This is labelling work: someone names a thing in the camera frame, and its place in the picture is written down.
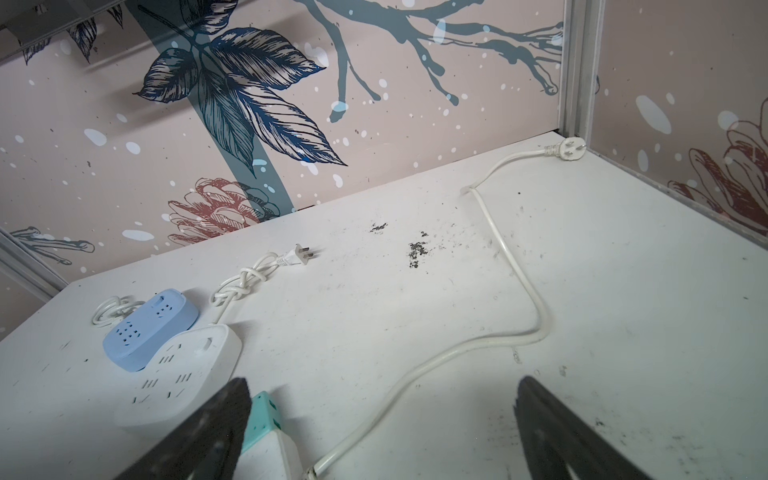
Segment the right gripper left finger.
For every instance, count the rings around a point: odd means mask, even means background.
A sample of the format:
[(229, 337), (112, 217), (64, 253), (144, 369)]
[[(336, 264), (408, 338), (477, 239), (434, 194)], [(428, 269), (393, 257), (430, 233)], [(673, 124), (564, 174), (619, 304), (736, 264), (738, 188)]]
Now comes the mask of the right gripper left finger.
[(251, 411), (244, 378), (230, 380), (120, 479), (231, 479)]

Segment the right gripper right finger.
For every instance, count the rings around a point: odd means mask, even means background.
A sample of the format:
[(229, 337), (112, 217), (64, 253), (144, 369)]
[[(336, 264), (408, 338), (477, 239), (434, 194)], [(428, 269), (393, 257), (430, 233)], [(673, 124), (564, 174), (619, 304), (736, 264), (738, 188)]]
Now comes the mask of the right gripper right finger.
[(514, 413), (533, 479), (646, 479), (538, 380), (517, 387)]

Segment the teal plug adapter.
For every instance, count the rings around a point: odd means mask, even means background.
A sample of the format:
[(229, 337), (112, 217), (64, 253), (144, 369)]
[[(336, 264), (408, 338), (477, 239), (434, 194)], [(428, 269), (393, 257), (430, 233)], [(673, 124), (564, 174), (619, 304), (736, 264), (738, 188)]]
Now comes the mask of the teal plug adapter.
[(251, 398), (241, 452), (246, 452), (271, 432), (282, 430), (282, 423), (282, 414), (272, 396), (266, 391), (259, 392)]

